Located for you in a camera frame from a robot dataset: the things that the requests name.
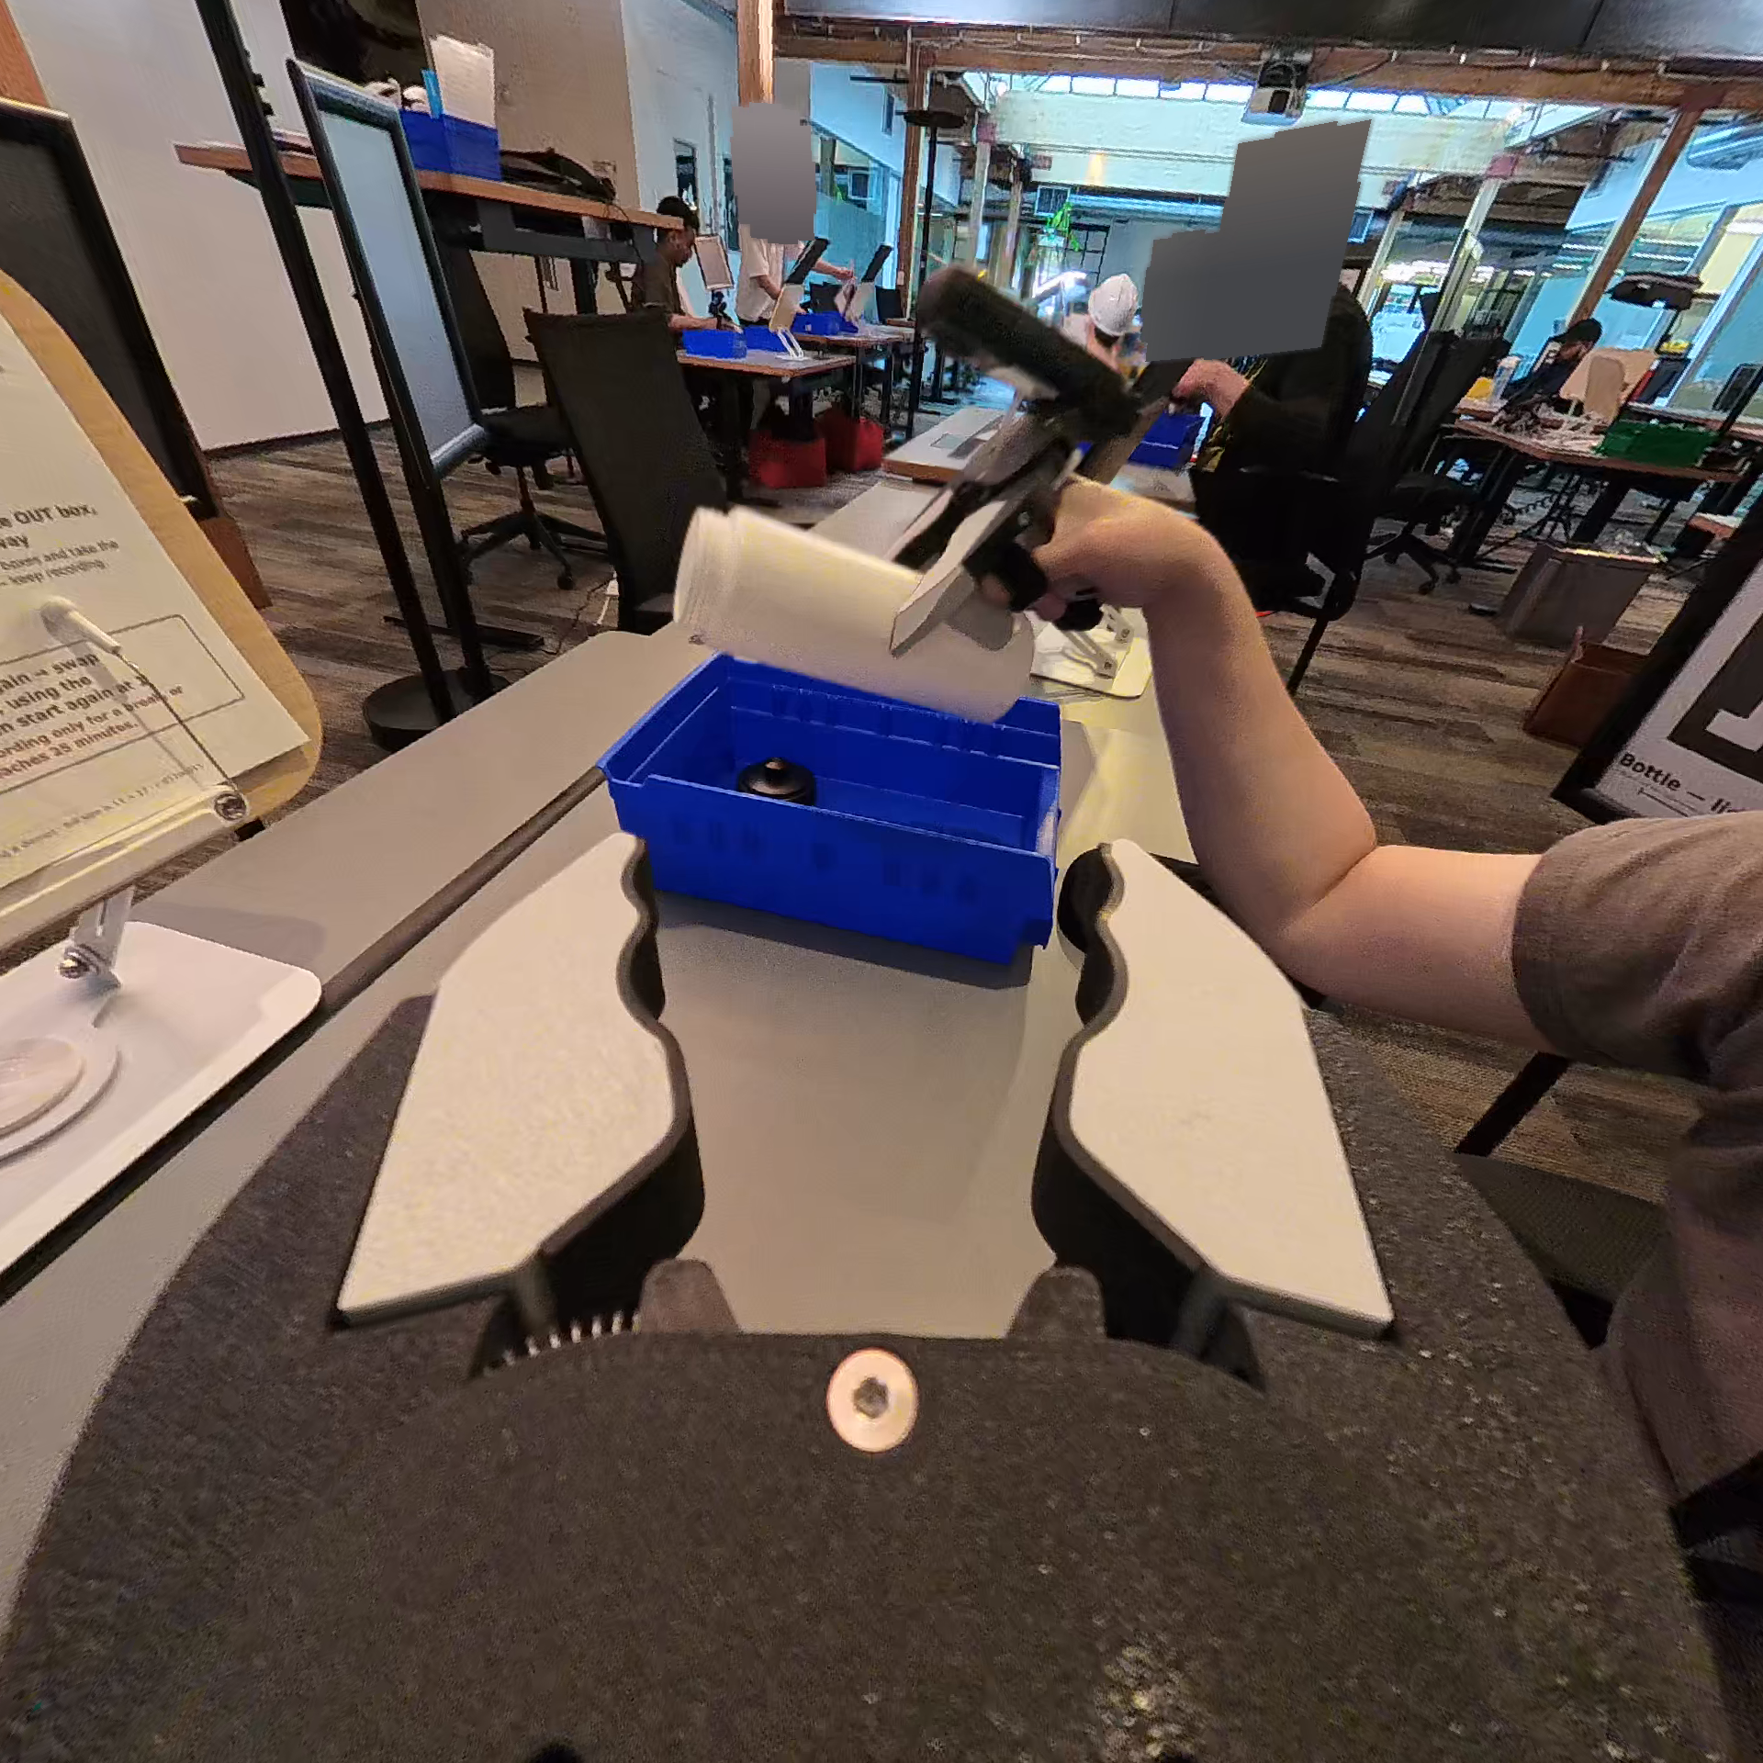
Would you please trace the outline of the black metal table frame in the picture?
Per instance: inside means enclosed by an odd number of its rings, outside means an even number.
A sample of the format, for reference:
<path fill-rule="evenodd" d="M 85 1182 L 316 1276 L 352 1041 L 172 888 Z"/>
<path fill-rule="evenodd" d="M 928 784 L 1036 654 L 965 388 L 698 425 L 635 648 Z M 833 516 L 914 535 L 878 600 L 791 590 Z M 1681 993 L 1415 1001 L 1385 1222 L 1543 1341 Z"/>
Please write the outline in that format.
<path fill-rule="evenodd" d="M 434 729 L 445 726 L 456 712 L 456 703 L 450 699 L 450 675 L 438 660 L 428 611 L 422 606 L 415 574 L 408 568 L 403 534 L 398 526 L 393 506 L 374 452 L 374 439 L 366 433 L 362 400 L 355 394 L 355 380 L 345 364 L 332 318 L 332 305 L 324 299 L 319 267 L 309 254 L 309 238 L 299 216 L 299 201 L 274 142 L 270 114 L 255 88 L 249 52 L 242 46 L 242 36 L 227 3 L 195 3 L 195 11 L 206 36 L 206 49 L 220 72 L 260 207 L 267 215 L 282 273 L 290 277 L 290 289 L 299 305 L 299 318 L 305 326 L 313 362 L 319 367 L 319 380 L 332 400 L 344 452 L 355 474 L 365 516 L 382 555 L 398 613 L 403 616 L 408 635 L 408 651 L 415 655 L 415 675 L 387 680 L 385 685 L 374 689 L 362 703 L 362 717 L 374 744 L 385 752 L 400 752 L 408 744 L 428 739 Z"/>

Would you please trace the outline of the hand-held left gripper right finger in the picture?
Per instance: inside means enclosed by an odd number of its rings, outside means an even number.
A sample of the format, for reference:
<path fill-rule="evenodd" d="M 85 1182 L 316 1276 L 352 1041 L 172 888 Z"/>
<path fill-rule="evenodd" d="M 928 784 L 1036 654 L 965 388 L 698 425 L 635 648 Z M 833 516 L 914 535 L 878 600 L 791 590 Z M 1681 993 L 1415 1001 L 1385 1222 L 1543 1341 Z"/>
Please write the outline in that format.
<path fill-rule="evenodd" d="M 1080 856 L 1058 898 L 1080 955 L 1033 1218 L 1102 1290 L 1112 1338 L 1192 1356 L 1262 1313 L 1380 1338 L 1395 1313 L 1332 1120 L 1305 1001 L 1175 866 Z"/>

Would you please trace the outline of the dark office chair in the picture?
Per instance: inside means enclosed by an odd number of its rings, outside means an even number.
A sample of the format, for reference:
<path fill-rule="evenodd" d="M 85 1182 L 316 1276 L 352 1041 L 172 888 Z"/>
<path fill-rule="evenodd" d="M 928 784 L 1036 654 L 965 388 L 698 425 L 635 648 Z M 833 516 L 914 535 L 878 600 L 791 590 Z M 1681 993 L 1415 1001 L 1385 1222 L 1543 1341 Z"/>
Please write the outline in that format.
<path fill-rule="evenodd" d="M 556 567 L 556 587 L 574 587 L 574 568 L 562 549 L 569 535 L 582 540 L 582 531 L 538 513 L 535 492 L 550 492 L 550 464 L 569 452 L 562 421 L 550 403 L 491 410 L 481 421 L 483 437 L 471 464 L 483 464 L 492 476 L 510 474 L 518 510 L 475 526 L 464 526 L 453 540 L 465 574 L 471 562 L 522 540 L 529 550 L 540 550 Z"/>

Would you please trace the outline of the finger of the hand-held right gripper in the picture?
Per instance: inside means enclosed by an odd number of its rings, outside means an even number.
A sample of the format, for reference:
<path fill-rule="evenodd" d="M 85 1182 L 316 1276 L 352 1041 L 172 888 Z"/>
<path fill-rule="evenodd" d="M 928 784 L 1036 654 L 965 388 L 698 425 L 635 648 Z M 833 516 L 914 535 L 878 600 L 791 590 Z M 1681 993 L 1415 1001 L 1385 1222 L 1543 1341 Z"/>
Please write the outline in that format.
<path fill-rule="evenodd" d="M 997 557 L 1015 546 L 1016 531 L 1015 502 L 985 502 L 954 520 L 939 519 L 914 535 L 928 549 L 928 562 L 893 616 L 890 654 L 919 648 L 936 629 L 954 629 L 975 648 L 1003 654 L 1016 631 L 1016 613 L 994 606 L 981 584 L 997 572 Z"/>

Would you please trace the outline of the person's right forearm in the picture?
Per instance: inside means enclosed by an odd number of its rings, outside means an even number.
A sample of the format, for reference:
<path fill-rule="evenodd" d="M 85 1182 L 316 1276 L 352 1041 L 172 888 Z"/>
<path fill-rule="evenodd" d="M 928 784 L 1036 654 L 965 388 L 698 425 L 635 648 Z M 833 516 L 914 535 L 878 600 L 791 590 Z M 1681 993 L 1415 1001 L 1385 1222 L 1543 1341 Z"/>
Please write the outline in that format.
<path fill-rule="evenodd" d="M 1225 561 L 1179 567 L 1145 620 L 1186 832 L 1245 937 L 1349 1009 L 1545 1049 L 1512 978 L 1538 857 L 1380 842 Z"/>

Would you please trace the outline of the black framed sign stand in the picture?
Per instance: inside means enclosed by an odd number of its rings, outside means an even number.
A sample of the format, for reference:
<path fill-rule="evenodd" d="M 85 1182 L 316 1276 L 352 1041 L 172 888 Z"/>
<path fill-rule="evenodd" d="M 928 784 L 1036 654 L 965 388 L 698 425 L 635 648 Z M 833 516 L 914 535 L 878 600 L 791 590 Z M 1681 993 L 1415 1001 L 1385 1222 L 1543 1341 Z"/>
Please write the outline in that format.
<path fill-rule="evenodd" d="M 287 72 L 340 233 L 408 513 L 431 567 L 436 616 L 417 600 L 403 611 L 403 626 L 422 660 L 438 660 L 436 635 L 450 639 L 456 665 L 443 668 L 438 682 L 447 712 L 465 712 L 505 680 L 483 655 L 443 482 L 481 450 L 487 432 L 405 129 L 387 99 L 359 86 L 301 61 L 290 61 Z"/>

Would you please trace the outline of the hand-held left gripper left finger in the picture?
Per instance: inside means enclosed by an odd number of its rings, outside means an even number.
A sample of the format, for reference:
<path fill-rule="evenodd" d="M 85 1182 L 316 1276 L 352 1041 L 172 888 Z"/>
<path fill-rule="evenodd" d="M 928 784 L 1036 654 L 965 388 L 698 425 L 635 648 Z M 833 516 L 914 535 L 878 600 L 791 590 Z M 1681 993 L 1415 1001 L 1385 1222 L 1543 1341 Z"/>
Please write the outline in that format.
<path fill-rule="evenodd" d="M 610 835 L 443 975 L 344 1269 L 349 1326 L 502 1305 L 513 1338 L 631 1318 L 704 1214 L 658 908 Z"/>

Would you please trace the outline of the brown cardboard box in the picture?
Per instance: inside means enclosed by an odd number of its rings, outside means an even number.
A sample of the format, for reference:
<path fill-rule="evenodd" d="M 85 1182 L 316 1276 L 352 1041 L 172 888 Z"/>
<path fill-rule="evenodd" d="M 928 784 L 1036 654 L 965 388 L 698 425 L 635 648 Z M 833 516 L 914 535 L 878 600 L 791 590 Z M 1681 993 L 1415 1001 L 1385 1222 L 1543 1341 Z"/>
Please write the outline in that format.
<path fill-rule="evenodd" d="M 1525 739 L 1578 752 L 1619 707 L 1644 655 L 1588 642 L 1577 629 L 1562 665 L 1531 699 L 1518 729 Z"/>

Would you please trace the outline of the person's right hand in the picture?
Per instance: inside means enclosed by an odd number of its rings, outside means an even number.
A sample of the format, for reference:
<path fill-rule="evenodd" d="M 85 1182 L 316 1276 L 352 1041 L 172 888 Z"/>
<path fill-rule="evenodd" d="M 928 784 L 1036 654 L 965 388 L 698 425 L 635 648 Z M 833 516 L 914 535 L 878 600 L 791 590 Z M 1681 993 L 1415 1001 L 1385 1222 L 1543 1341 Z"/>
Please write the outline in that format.
<path fill-rule="evenodd" d="M 1050 540 L 1033 555 L 1046 590 L 1033 606 L 1046 624 L 1080 600 L 1138 611 L 1151 639 L 1198 635 L 1248 620 L 1245 587 L 1215 540 L 1155 499 L 1068 478 Z"/>

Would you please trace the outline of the grey storage bin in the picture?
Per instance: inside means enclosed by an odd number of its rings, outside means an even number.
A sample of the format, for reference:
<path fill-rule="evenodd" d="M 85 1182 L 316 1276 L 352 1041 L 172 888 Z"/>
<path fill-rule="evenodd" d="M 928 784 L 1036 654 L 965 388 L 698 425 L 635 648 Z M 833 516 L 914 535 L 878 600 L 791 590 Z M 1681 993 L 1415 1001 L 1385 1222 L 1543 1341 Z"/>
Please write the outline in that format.
<path fill-rule="evenodd" d="M 1601 644 L 1628 613 L 1660 557 L 1652 549 L 1538 542 L 1493 624 L 1525 648 Z"/>

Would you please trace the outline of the person's grey shirt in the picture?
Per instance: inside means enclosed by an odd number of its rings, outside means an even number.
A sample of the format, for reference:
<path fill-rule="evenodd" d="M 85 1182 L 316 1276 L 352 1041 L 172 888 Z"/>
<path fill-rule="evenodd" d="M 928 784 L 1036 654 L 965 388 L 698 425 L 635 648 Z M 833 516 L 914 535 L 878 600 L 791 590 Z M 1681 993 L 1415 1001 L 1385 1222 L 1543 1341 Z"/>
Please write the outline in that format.
<path fill-rule="evenodd" d="M 1548 850 L 1518 898 L 1512 980 L 1555 1053 L 1700 1090 L 1664 1239 L 1601 1356 L 1681 1513 L 1761 1544 L 1761 816 Z"/>

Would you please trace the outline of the document stand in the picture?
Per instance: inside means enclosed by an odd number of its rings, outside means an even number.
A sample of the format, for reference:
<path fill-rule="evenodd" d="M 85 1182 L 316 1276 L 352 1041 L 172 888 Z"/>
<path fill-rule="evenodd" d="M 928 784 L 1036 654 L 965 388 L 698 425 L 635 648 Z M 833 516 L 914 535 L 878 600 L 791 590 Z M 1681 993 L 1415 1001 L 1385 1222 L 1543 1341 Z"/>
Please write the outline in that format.
<path fill-rule="evenodd" d="M 1098 620 L 1086 629 L 1062 629 L 1029 613 L 1036 635 L 1033 680 L 1044 689 L 1140 699 L 1151 682 L 1143 624 L 1107 606 L 1076 606 L 1076 611 L 1094 611 Z"/>

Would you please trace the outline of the wooden standing desk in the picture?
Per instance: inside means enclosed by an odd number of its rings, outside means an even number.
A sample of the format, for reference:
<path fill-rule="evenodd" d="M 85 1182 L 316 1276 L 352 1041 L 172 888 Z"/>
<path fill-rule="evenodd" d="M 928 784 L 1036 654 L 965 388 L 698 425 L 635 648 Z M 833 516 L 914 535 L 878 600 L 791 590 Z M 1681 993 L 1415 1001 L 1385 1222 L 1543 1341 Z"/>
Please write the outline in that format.
<path fill-rule="evenodd" d="M 255 173 L 236 146 L 173 146 L 187 169 L 220 173 L 255 190 Z M 276 151 L 299 207 L 328 210 L 321 169 L 309 151 Z M 658 235 L 677 233 L 677 216 L 645 207 L 593 201 L 574 193 L 519 186 L 453 173 L 417 169 L 431 233 L 461 238 L 469 249 L 569 260 L 594 266 L 650 263 Z"/>

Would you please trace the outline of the white plastic bottle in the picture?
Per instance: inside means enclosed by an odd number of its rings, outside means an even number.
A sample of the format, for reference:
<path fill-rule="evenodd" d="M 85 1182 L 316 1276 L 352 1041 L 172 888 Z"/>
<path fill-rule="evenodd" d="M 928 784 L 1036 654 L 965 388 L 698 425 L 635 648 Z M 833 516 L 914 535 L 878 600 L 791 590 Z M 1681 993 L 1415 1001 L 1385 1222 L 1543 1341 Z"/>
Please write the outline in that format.
<path fill-rule="evenodd" d="M 752 510 L 698 510 L 674 574 L 674 624 L 743 662 L 975 722 L 1003 719 L 1029 689 L 1029 616 L 969 601 L 981 635 L 945 624 L 893 654 L 896 613 L 918 584 L 911 568 Z"/>

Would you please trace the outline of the black high-back chair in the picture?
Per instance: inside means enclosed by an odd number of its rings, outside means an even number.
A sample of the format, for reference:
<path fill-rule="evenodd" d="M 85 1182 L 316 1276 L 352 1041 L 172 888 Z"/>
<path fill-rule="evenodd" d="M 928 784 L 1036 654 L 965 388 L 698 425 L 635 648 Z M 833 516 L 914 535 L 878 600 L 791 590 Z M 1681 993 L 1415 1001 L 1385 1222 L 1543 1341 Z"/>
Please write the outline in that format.
<path fill-rule="evenodd" d="M 662 631 L 693 519 L 728 513 L 669 315 L 526 314 L 526 335 L 600 520 L 617 629 Z"/>

